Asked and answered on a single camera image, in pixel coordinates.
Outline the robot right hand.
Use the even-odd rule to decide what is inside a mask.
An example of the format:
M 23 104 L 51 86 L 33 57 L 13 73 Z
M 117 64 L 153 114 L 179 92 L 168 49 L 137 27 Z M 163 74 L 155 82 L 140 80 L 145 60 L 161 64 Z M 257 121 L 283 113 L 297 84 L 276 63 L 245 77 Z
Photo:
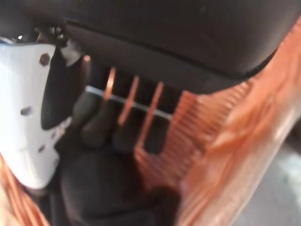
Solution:
M 93 107 L 110 67 L 118 80 L 211 94 L 262 70 L 300 14 L 298 0 L 3 0 L 1 154 L 25 187 L 50 183 L 84 54 L 96 86 L 83 98 Z

